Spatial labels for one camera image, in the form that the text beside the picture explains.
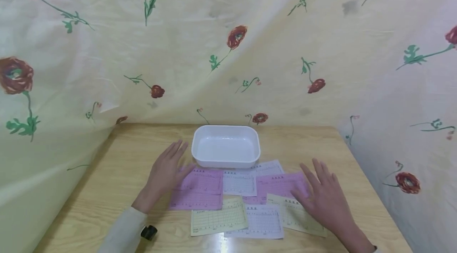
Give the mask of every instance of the white sleeve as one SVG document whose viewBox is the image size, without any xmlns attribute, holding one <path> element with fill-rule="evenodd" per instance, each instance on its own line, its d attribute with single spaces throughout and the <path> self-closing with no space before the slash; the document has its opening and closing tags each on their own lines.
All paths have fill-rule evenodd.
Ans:
<svg viewBox="0 0 457 253">
<path fill-rule="evenodd" d="M 109 229 L 98 253 L 135 253 L 147 215 L 127 208 Z"/>
</svg>

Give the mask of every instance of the white plastic tray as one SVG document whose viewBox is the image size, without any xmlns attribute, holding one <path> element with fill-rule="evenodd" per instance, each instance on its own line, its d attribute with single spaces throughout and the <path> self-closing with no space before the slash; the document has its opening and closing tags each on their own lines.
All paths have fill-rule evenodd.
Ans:
<svg viewBox="0 0 457 253">
<path fill-rule="evenodd" d="M 259 136 L 248 126 L 205 125 L 195 131 L 191 152 L 202 167 L 246 169 L 260 157 Z"/>
</svg>

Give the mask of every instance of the pink form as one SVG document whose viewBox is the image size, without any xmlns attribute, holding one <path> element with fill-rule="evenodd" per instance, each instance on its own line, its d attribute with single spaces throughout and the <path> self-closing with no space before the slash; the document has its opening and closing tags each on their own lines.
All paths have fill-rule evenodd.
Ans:
<svg viewBox="0 0 457 253">
<path fill-rule="evenodd" d="M 171 210 L 220 210 L 223 171 L 195 168 L 171 193 Z"/>
<path fill-rule="evenodd" d="M 257 196 L 244 196 L 243 201 L 246 204 L 267 203 L 267 194 L 293 198 L 291 190 L 299 190 L 306 197 L 309 196 L 306 181 L 303 173 L 294 172 L 292 174 L 280 174 L 256 177 Z"/>
</svg>

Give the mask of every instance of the tabletop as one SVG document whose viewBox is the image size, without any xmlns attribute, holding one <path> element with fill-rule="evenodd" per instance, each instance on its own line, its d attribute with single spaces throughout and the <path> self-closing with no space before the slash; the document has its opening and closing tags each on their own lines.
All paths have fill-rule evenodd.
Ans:
<svg viewBox="0 0 457 253">
<path fill-rule="evenodd" d="M 120 124 L 37 246 L 36 253 L 96 252 L 120 213 L 144 186 L 153 162 L 171 142 L 192 144 L 198 125 Z M 279 160 L 286 173 L 312 169 L 313 157 L 327 162 L 348 199 L 355 222 L 384 253 L 411 252 L 340 134 L 333 127 L 258 126 L 261 162 Z M 190 147 L 183 156 L 193 160 Z M 224 238 L 223 233 L 191 237 L 190 211 L 168 211 L 169 195 L 157 203 L 147 224 L 159 230 L 153 241 L 142 238 L 137 253 L 346 253 L 331 233 L 327 238 L 285 228 L 284 239 Z"/>
</svg>

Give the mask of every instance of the hand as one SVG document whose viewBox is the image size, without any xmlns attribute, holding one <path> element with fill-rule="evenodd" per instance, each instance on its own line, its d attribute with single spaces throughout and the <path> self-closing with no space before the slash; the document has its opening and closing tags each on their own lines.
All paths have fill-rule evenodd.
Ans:
<svg viewBox="0 0 457 253">
<path fill-rule="evenodd" d="M 327 165 L 313 159 L 317 177 L 300 164 L 303 173 L 313 188 L 313 196 L 307 199 L 298 190 L 291 193 L 317 222 L 340 239 L 350 253 L 373 253 L 375 247 L 355 224 L 343 190 L 335 174 L 330 174 Z"/>
<path fill-rule="evenodd" d="M 154 162 L 145 187 L 132 204 L 133 208 L 148 214 L 163 194 L 172 190 L 195 168 L 194 164 L 189 164 L 179 172 L 179 159 L 188 146 L 185 142 L 180 148 L 181 143 L 181 140 L 172 143 Z"/>
</svg>

